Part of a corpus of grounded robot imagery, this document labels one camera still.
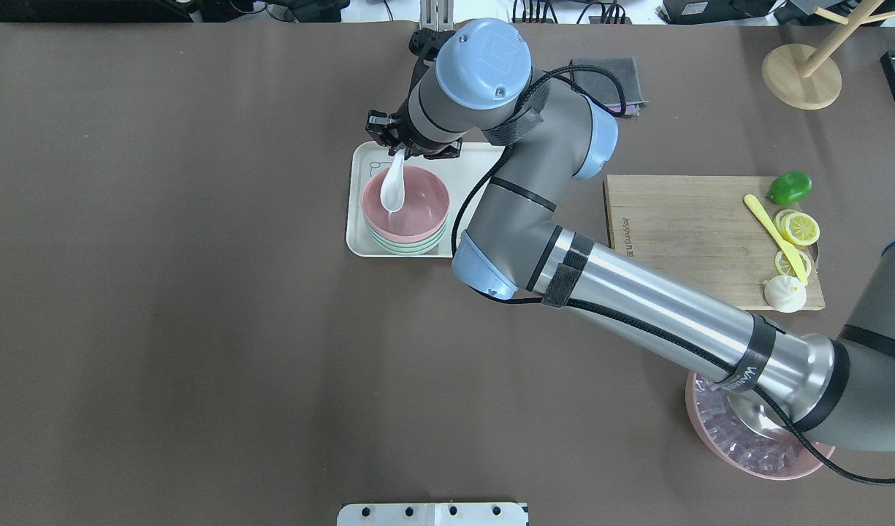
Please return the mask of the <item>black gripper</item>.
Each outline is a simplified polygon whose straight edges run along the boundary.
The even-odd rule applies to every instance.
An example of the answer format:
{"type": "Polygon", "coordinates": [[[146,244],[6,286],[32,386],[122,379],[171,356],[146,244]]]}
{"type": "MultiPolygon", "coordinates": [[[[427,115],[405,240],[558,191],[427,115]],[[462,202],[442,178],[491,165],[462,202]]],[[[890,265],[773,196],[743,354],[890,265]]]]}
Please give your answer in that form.
{"type": "Polygon", "coordinates": [[[458,159],[462,149],[461,133],[441,129],[421,111],[414,119],[410,110],[400,110],[387,115],[384,111],[370,110],[365,130],[381,147],[396,150],[404,145],[407,159],[458,159]]]}

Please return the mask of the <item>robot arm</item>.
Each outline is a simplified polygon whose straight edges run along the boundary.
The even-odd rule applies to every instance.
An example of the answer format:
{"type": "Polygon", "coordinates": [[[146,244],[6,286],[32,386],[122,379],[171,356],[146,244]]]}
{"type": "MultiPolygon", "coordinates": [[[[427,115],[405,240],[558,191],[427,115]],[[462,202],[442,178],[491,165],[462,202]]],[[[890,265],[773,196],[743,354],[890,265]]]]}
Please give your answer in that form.
{"type": "Polygon", "coordinates": [[[451,159],[480,129],[503,156],[453,250],[461,282],[496,302],[520,289],[589,316],[749,400],[784,412],[789,430],[827,445],[895,451],[895,238],[840,335],[800,337],[719,302],[553,222],[573,180],[596,176],[617,144],[617,113],[577,72],[623,86],[601,62],[543,71],[503,20],[418,30],[409,96],[371,111],[367,132],[401,156],[451,159]]]}

